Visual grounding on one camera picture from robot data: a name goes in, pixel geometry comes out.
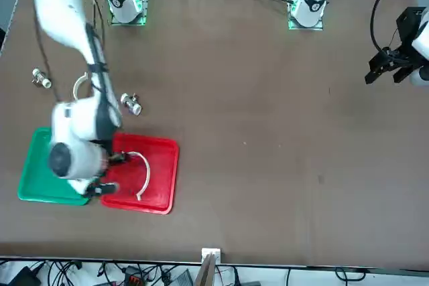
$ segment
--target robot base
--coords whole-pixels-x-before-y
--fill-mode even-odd
[[[109,0],[106,0],[107,4],[109,5],[110,8],[110,13],[111,13],[111,25],[112,26],[144,26],[146,24],[146,19],[147,19],[147,2],[148,0],[135,0],[135,6],[136,8],[138,8],[138,10],[141,10],[141,13],[131,22],[129,23],[121,23],[119,22],[115,16],[113,15],[112,12],[112,4],[110,3]]]
[[[296,19],[292,17],[292,11],[295,9],[296,3],[298,0],[292,0],[294,3],[290,4],[288,3],[288,27],[289,30],[293,29],[307,29],[307,30],[323,30],[323,16],[320,18],[318,23],[314,25],[313,27],[304,27],[300,25]]]

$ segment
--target red tray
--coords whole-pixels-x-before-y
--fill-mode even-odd
[[[101,197],[101,204],[110,208],[168,214],[173,206],[174,185],[179,146],[173,140],[142,135],[118,133],[113,139],[114,152],[140,152],[149,162],[150,181],[146,191],[137,200],[136,193],[146,179],[146,166],[139,157],[124,164],[114,165],[103,182],[117,182],[119,191]]]

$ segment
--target white cable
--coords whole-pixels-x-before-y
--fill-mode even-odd
[[[76,80],[76,82],[73,85],[73,97],[75,100],[78,100],[78,89],[79,86],[85,81],[88,80],[88,73],[85,72],[80,78]]]
[[[149,166],[149,162],[147,162],[147,159],[139,152],[127,152],[129,155],[136,155],[140,158],[143,159],[143,161],[145,161],[146,164],[146,180],[145,183],[143,184],[143,187],[141,187],[140,191],[138,191],[138,193],[136,193],[137,196],[137,200],[141,201],[141,195],[144,193],[144,191],[146,190],[147,186],[149,185],[149,180],[150,180],[150,166]]]

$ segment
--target floor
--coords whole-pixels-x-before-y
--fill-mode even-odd
[[[0,266],[0,283],[8,283],[18,272],[24,267],[31,267],[35,265],[37,262],[35,261],[21,261],[21,262],[10,262],[5,263]],[[42,269],[38,273],[38,279],[42,282],[42,286],[48,285],[48,271],[51,262],[46,263]],[[107,280],[104,275],[97,277],[97,273],[99,272],[99,268],[101,263],[84,263],[81,270],[77,270],[76,267],[73,267],[68,273],[69,279],[73,282],[75,286],[85,285],[104,285]],[[125,264],[120,264],[120,267],[126,267]],[[142,270],[151,265],[141,265]],[[171,268],[171,265],[163,265],[163,270],[167,270]],[[195,281],[195,278],[198,274],[199,267],[198,266],[186,266],[180,265],[179,267],[171,270],[171,280],[173,281],[177,276],[183,273],[186,269],[189,270],[190,276],[192,280]],[[51,277],[50,277],[50,285],[54,285],[54,278],[58,273],[58,269],[53,266]],[[219,272],[222,275],[222,279],[219,277],[217,273],[214,277],[214,286],[228,286],[233,285],[235,276],[232,267],[222,267],[219,266]],[[248,282],[259,281],[262,286],[286,286],[288,269],[273,269],[273,268],[249,268],[249,267],[237,267],[237,272],[239,274],[239,279],[242,284]],[[123,280],[123,273],[112,264],[107,265],[107,276],[112,282],[117,281],[118,283]],[[347,277],[359,278],[362,274],[353,274],[348,273]],[[400,286],[400,285],[409,285],[409,286],[425,286],[429,282],[427,277],[411,277],[411,276],[397,276],[397,275],[380,275],[380,274],[368,274],[364,280],[360,282],[353,283],[355,286],[382,286],[382,285],[390,285],[390,286]],[[161,286],[161,281],[158,281],[157,286]],[[345,283],[339,280],[335,273],[332,271],[317,271],[317,270],[295,270],[292,269],[290,271],[288,285],[290,286],[305,286],[305,285],[330,285],[330,286],[341,286]],[[154,286],[155,282],[147,283],[147,286]]]

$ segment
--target brown table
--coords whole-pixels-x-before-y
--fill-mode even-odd
[[[125,131],[180,145],[167,216],[18,200],[54,106],[30,82],[32,1],[0,58],[0,253],[198,261],[211,246],[229,263],[429,268],[429,91],[387,75],[365,85],[374,0],[329,0],[323,32],[288,31],[270,0],[151,0],[146,27],[107,28],[115,90],[144,108],[124,113]],[[383,0],[380,44],[413,3]],[[44,43],[70,99],[84,60]]]

